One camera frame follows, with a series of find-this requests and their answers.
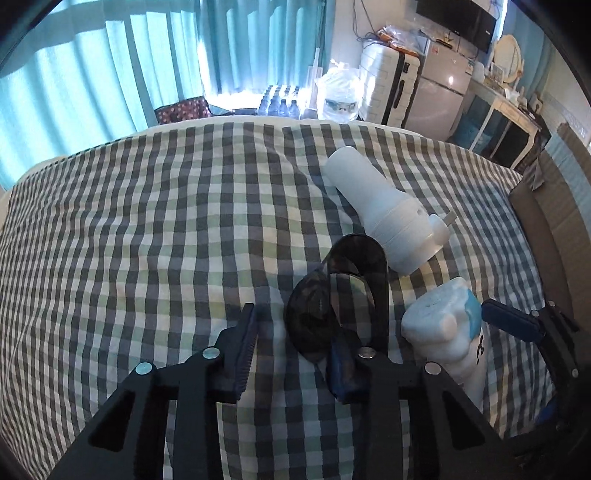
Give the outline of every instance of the refrigerator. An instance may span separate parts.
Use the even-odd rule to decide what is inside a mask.
[[[404,128],[434,140],[447,140],[472,76],[470,60],[427,42],[423,71]]]

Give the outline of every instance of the vanity table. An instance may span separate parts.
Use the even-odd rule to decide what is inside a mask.
[[[531,148],[534,146],[535,135],[540,130],[540,127],[528,115],[523,113],[521,110],[519,110],[519,108],[513,105],[507,98],[505,98],[504,95],[497,93],[495,90],[488,87],[487,85],[484,85],[483,83],[479,83],[476,80],[472,79],[470,80],[470,84],[468,85],[468,90],[473,92],[476,96],[482,98],[486,103],[488,103],[488,105],[491,106],[488,110],[488,113],[486,114],[484,123],[482,124],[480,130],[476,134],[476,138],[472,142],[472,145],[470,146],[469,150],[472,151],[474,149],[474,147],[480,140],[480,137],[482,136],[482,133],[486,128],[489,120],[491,119],[492,112],[496,110],[503,114],[503,116],[506,117],[510,122],[514,123],[523,131],[525,131],[529,137],[527,144],[525,145],[525,148],[521,151],[521,153],[517,156],[517,158],[511,165],[511,168],[515,168],[523,159],[523,157],[525,157],[527,152],[529,152]],[[505,135],[509,130],[510,125],[510,123],[507,123],[505,131],[501,135],[499,141],[496,143],[496,146],[492,151],[491,156],[495,155],[497,149],[499,148],[499,145],[505,138]]]

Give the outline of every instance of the clear plastic bag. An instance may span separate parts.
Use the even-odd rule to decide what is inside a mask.
[[[340,63],[316,81],[318,118],[340,124],[357,118],[363,95],[359,71]]]

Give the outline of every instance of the table leg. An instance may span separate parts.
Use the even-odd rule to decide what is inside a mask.
[[[509,131],[509,127],[511,126],[511,124],[512,124],[511,120],[507,119],[507,126],[503,130],[503,134],[501,135],[499,141],[496,143],[496,147],[491,153],[491,158],[495,156],[495,153],[499,149],[499,145],[501,144],[501,142],[505,139],[505,135]]]
[[[523,157],[525,157],[527,155],[527,153],[531,150],[531,147],[534,146],[534,141],[535,141],[535,134],[532,134],[530,132],[528,132],[530,135],[529,140],[527,141],[525,148],[521,151],[521,153],[519,155],[517,155],[517,158],[515,159],[515,161],[512,163],[511,165],[511,170],[514,170],[515,167],[517,165],[519,165],[519,162],[521,160],[523,160]]]
[[[486,114],[486,118],[484,119],[484,123],[482,124],[480,130],[476,134],[476,138],[474,139],[474,142],[472,142],[472,145],[470,146],[470,148],[468,150],[470,150],[470,151],[474,150],[474,147],[476,146],[476,144],[480,140],[480,137],[482,136],[482,133],[488,124],[488,121],[491,119],[491,115],[492,115],[493,110],[494,110],[494,108],[491,105],[491,107],[488,109],[488,113]]]

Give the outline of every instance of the checkered bedspread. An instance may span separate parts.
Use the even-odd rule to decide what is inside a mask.
[[[237,406],[219,405],[226,477],[350,478],[361,411],[335,402],[282,319],[331,245],[363,231],[321,173],[344,145],[429,213],[459,216],[420,271],[390,271],[392,359],[411,358],[405,307],[457,275],[480,300],[543,305],[507,198],[519,175],[453,145],[366,126],[227,123],[87,150],[20,183],[0,234],[1,435],[35,478],[137,363],[183,362],[247,302],[270,315],[247,391]],[[341,289],[339,309],[363,310],[346,294],[353,287]],[[551,382],[534,347],[494,328],[491,341],[484,413],[506,436],[527,428]]]

